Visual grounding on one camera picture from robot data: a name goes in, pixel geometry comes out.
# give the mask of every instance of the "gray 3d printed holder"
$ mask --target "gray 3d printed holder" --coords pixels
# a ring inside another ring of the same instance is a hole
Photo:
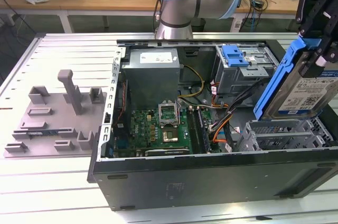
[[[5,157],[90,155],[102,122],[106,93],[91,88],[81,94],[71,70],[60,70],[58,80],[66,94],[48,93],[45,86],[32,87],[29,104],[15,142],[5,146]]]

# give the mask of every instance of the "wooden table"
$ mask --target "wooden table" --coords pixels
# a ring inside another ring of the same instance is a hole
[[[108,26],[106,16],[151,16],[153,15],[156,0],[49,0],[46,3],[32,5],[25,0],[7,0],[19,14],[58,15],[65,33],[72,33],[69,15],[102,15],[104,26]],[[294,18],[298,1],[268,0],[269,6],[262,14],[262,18]],[[249,11],[248,0],[242,0],[241,6],[233,16],[231,31],[238,32],[242,20]],[[13,11],[0,0],[0,14],[8,16]],[[7,22],[14,24],[11,17]]]

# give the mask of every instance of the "slotted aluminum worktable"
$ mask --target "slotted aluminum worktable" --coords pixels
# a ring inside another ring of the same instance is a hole
[[[286,49],[295,34],[201,33],[198,39],[276,39]],[[12,141],[33,85],[64,92],[56,75],[74,71],[81,91],[108,86],[109,50],[117,39],[152,39],[141,34],[48,34],[33,40],[0,87],[0,152]],[[338,100],[330,104],[338,107]],[[337,223],[338,177],[303,199],[112,212],[96,184],[87,183],[90,157],[11,160],[0,158],[0,223],[246,223],[266,216],[271,223]]]

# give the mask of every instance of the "sticker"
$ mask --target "sticker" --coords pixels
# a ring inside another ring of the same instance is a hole
[[[235,128],[234,128],[234,131],[235,131],[236,133],[241,133],[241,130],[240,130],[239,127],[235,127]]]
[[[169,200],[178,199],[183,195],[185,183],[168,183],[165,196]]]
[[[144,63],[172,63],[173,58],[170,52],[143,52],[139,62]]]
[[[320,75],[320,77],[324,77],[324,78],[338,78],[338,71],[324,71],[322,72],[322,74]]]
[[[300,114],[311,110],[327,93],[327,86],[338,81],[333,78],[300,79],[286,98],[279,111],[287,114]]]
[[[255,57],[245,57],[246,61],[256,61]]]
[[[226,143],[226,150],[228,151],[228,153],[232,152],[232,148],[231,148],[231,146],[229,146],[228,143]]]
[[[217,87],[216,87],[216,86],[212,86],[212,87],[211,87],[211,93],[212,93],[213,95],[217,95]]]
[[[42,135],[42,133],[41,132],[35,132],[35,133],[27,133],[28,135]]]

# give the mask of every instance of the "ram slot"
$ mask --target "ram slot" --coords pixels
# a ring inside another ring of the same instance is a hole
[[[194,116],[193,116],[192,111],[189,110],[188,108],[186,109],[186,119],[188,122],[188,129],[189,129],[192,152],[193,154],[199,154],[200,144],[199,144],[199,139],[197,137],[197,132],[195,128]]]
[[[209,140],[203,124],[202,114],[199,109],[194,110],[194,122],[196,134],[200,145],[200,153],[205,154],[209,150]]]

